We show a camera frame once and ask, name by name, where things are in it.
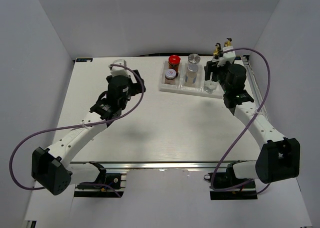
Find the clear bottle dark contents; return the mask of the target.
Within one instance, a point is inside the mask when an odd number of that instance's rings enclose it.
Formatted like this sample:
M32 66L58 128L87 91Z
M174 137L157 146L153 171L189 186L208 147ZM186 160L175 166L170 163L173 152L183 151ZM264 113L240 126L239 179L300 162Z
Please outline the clear bottle dark contents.
M233 48L233 46L232 46L232 38L227 38L227 40L224 42L224 48Z

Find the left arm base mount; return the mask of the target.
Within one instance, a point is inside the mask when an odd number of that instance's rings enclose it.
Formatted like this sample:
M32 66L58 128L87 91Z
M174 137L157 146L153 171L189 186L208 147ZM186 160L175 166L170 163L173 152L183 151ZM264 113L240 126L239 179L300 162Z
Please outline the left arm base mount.
M121 198L126 187L126 175L119 172L108 172L99 163L89 162L96 168L98 175L94 181L81 181L76 185L76 198Z

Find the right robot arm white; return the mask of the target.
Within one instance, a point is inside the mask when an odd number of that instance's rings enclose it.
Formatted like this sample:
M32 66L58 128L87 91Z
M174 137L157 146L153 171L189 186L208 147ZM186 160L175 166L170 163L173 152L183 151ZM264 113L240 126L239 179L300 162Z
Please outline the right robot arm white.
M225 175L214 179L213 184L220 189L226 181L236 188L248 180L259 179L268 184L296 178L300 173L300 143L285 137L258 112L245 89L246 68L230 62L218 66L217 62L209 61L204 71L205 80L218 82L222 87L226 108L244 124L260 148L257 160L229 164Z

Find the white three-slot organizer tray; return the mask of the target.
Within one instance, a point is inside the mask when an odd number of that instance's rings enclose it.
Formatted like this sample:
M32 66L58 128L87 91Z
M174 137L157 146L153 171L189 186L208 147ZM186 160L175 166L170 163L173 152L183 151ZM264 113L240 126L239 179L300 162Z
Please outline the white three-slot organizer tray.
M217 98L222 99L223 98L223 90L220 85L217 84L216 90L209 94L207 93L204 88L204 82L205 82L205 71L204 71L204 65L200 63L199 71L197 74L196 82L193 86L187 86L185 84L185 75L186 75L186 69L187 69L187 62L181 62L179 65L178 70L178 76L175 79L174 85L165 84L165 72L169 69L169 64L167 61L163 63L163 67L161 69L161 75L159 80L159 91L163 92L171 92L171 93L177 93L177 94L184 94L184 95L192 95L192 96L200 96L200 97L209 97L209 98Z

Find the red lid sauce jar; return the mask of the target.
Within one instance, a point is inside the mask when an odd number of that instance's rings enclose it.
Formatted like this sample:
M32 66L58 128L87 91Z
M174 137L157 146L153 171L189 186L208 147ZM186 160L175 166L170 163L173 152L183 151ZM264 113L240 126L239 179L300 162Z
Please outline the red lid sauce jar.
M168 66L169 69L173 69L176 72L176 76L178 76L179 66L180 66L181 58L178 55L171 55L168 58Z

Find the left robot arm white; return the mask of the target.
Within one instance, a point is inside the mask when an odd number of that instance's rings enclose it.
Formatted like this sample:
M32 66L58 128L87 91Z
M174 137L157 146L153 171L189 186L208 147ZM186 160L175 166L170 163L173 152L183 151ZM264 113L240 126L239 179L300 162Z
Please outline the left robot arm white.
M56 143L32 153L31 176L51 194L61 194L71 184L85 183L99 188L106 183L106 169L97 162L71 164L76 154L93 138L123 116L130 99L146 91L138 70L133 70L136 82L120 65L112 65L106 78L108 89L97 99L77 128L71 129Z

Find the glass bottle gold spout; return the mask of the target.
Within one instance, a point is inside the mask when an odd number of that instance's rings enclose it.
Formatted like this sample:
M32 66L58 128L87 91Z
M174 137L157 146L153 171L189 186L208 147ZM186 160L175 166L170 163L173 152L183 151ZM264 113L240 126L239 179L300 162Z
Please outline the glass bottle gold spout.
M213 58L212 58L212 62L218 62L219 61L219 58L222 54L222 48L221 48L221 44L220 43L216 43L215 45L215 50L213 52ZM208 81L205 81L204 80L204 90L209 93L209 94L212 94L216 88L217 88L217 82L213 82L211 80L208 80Z

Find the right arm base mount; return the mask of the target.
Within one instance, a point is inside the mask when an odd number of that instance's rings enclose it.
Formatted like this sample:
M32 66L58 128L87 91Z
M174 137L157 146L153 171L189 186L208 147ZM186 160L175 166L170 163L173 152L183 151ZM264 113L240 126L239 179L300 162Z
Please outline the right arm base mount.
M248 178L237 178L233 166L240 161L222 163L214 175L217 162L209 162L210 171L203 176L209 183L209 194L212 201L256 200L258 198L255 181Z

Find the purple lid spice jar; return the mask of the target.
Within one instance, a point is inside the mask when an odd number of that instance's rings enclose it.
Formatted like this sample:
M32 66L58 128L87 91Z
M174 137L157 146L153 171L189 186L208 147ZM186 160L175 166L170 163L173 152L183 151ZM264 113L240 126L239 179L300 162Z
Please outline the purple lid spice jar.
M176 81L177 73L174 69L168 69L164 74L164 83L174 85Z

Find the silver lid white shaker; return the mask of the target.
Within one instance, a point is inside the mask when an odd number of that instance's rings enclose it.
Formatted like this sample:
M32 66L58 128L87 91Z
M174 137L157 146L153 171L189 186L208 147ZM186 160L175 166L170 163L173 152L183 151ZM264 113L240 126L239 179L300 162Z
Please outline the silver lid white shaker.
M201 61L201 57L196 53L192 53L188 56L187 61L188 61L187 62L188 65L190 65L190 64L198 65Z

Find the white tube bottle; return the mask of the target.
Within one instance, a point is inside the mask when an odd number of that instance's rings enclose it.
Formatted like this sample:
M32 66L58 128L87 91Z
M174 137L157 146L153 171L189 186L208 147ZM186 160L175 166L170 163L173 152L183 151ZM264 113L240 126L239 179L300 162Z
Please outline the white tube bottle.
M199 67L197 64L188 64L185 73L185 84L193 86L197 80Z

